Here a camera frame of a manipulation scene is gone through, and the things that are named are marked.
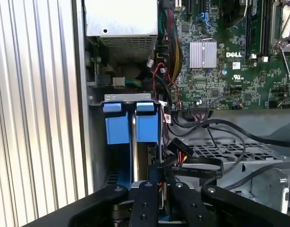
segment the blue plastic latch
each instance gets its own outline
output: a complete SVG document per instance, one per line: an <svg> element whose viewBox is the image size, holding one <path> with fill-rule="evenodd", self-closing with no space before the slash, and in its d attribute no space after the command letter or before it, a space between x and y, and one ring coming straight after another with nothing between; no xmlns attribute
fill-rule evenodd
<svg viewBox="0 0 290 227"><path fill-rule="evenodd" d="M153 104L153 102L150 102L150 103L137 103L136 104L136 111L137 112L154 111L154 104Z"/></svg>
<svg viewBox="0 0 290 227"><path fill-rule="evenodd" d="M108 103L103 107L104 113L120 113L121 111L121 103ZM106 117L105 123L108 144L130 142L128 113L125 113L125 116Z"/></svg>
<svg viewBox="0 0 290 227"><path fill-rule="evenodd" d="M123 117L108 117L105 122L108 144L130 142L128 113Z"/></svg>
<svg viewBox="0 0 290 227"><path fill-rule="evenodd" d="M137 112L153 112L153 115L136 116L136 139L138 142L158 142L158 113L153 102L137 103Z"/></svg>
<svg viewBox="0 0 290 227"><path fill-rule="evenodd" d="M103 112L104 113L116 113L122 111L122 104L121 103L108 103L104 104Z"/></svg>

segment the silver heatsink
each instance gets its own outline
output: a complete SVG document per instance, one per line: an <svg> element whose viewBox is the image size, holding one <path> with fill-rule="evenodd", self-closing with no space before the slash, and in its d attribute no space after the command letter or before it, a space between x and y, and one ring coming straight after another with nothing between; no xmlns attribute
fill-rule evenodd
<svg viewBox="0 0 290 227"><path fill-rule="evenodd" d="M190 42L191 69L211 69L217 66L217 43L213 40Z"/></svg>
<svg viewBox="0 0 290 227"><path fill-rule="evenodd" d="M120 63L146 61L158 36L157 0L85 0L86 35Z"/></svg>

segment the corrugated metal panel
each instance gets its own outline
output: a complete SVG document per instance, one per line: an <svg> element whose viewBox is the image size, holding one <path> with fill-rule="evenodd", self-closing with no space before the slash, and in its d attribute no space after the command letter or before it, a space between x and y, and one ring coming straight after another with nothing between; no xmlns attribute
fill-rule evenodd
<svg viewBox="0 0 290 227"><path fill-rule="evenodd" d="M0 0L0 227L84 196L71 0Z"/></svg>

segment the wire bundle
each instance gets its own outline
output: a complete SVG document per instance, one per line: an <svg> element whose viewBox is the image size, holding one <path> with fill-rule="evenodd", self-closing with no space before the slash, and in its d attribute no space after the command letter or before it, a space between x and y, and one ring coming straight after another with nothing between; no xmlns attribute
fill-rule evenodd
<svg viewBox="0 0 290 227"><path fill-rule="evenodd" d="M133 84L137 87L141 87L141 81L139 79L127 79L125 80L125 84Z"/></svg>
<svg viewBox="0 0 290 227"><path fill-rule="evenodd" d="M175 82L183 65L183 52L178 40L176 16L172 9L165 9L160 14L158 31L160 37L163 37L168 43L170 63L169 74L171 81Z"/></svg>

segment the cable connector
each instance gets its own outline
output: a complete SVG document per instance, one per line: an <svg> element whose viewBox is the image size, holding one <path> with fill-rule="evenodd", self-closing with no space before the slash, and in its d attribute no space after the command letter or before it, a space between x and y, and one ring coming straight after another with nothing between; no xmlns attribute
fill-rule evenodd
<svg viewBox="0 0 290 227"><path fill-rule="evenodd" d="M169 143L167 148L176 156L178 156L178 151L184 152L188 157L192 157L194 154L194 151L188 145L184 144L176 137Z"/></svg>

